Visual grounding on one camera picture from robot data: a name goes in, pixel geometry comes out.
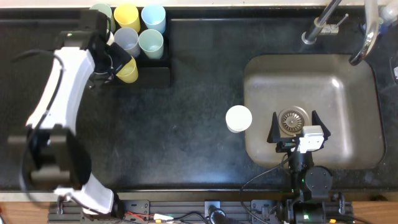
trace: faucet base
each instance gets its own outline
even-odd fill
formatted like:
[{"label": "faucet base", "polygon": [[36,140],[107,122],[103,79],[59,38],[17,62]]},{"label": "faucet base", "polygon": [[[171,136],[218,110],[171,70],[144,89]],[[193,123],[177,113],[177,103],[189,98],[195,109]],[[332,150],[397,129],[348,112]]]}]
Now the faucet base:
[{"label": "faucet base", "polygon": [[307,32],[304,32],[303,35],[301,35],[301,39],[303,40],[304,44],[312,45],[312,44],[314,44],[314,43],[317,41],[316,38],[315,38],[315,40],[313,40],[313,41],[307,40],[307,39],[305,38],[305,33],[307,33]]}]

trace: stainless steel sink basin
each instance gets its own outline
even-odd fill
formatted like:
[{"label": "stainless steel sink basin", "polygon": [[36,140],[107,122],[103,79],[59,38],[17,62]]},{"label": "stainless steel sink basin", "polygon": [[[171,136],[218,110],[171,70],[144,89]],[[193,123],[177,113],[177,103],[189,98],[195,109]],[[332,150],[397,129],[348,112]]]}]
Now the stainless steel sink basin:
[{"label": "stainless steel sink basin", "polygon": [[283,154],[267,143],[273,112],[280,132],[289,136],[311,125],[316,110],[331,132],[325,148],[314,152],[316,165],[332,169],[368,169],[384,155],[384,140],[373,71],[366,62],[348,63],[349,55],[263,55],[244,69],[244,104],[252,113],[246,150],[265,167]]}]

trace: yellow cup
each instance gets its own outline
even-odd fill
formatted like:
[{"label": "yellow cup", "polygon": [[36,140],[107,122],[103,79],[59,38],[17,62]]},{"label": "yellow cup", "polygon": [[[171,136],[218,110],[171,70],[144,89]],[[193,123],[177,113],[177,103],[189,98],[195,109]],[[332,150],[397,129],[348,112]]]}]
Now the yellow cup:
[{"label": "yellow cup", "polygon": [[120,70],[116,76],[120,78],[125,83],[133,83],[138,79],[138,70],[137,64],[134,58],[131,58],[129,63],[123,66],[122,70]]},{"label": "yellow cup", "polygon": [[138,9],[133,4],[121,4],[114,10],[114,19],[121,27],[130,27],[139,32],[141,25],[139,23]]}]

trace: white wall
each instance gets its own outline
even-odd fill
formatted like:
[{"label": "white wall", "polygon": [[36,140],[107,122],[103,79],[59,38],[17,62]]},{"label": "white wall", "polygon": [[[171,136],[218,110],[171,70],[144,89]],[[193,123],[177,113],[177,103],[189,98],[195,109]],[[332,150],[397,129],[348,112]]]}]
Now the white wall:
[{"label": "white wall", "polygon": [[[375,0],[385,5],[391,0]],[[136,6],[319,6],[330,0],[0,0],[0,7],[90,7],[96,3],[117,6],[132,2]],[[343,0],[340,6],[363,5],[363,0]]]}]

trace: faucet spout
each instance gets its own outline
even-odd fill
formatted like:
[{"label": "faucet spout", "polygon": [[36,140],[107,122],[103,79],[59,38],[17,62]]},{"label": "faucet spout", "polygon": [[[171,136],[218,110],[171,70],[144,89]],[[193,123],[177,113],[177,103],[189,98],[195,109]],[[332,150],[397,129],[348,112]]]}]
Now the faucet spout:
[{"label": "faucet spout", "polygon": [[351,65],[359,64],[373,48],[379,33],[379,13],[376,0],[364,0],[366,12],[365,40],[359,52],[349,58]]}]

